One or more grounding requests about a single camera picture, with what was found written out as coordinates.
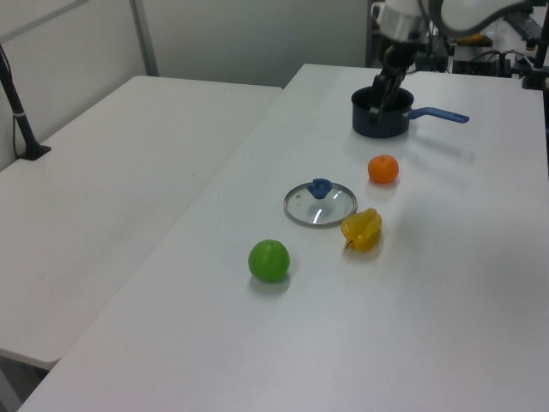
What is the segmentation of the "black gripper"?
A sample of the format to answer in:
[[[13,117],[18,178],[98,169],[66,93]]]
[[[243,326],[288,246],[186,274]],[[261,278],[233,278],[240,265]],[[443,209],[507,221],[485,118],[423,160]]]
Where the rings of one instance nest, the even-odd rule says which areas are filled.
[[[408,69],[414,64],[418,41],[397,42],[392,39],[384,40],[383,73],[375,76],[370,88],[368,104],[370,107],[369,121],[373,124],[401,124],[402,114],[397,112],[397,101],[401,82]]]

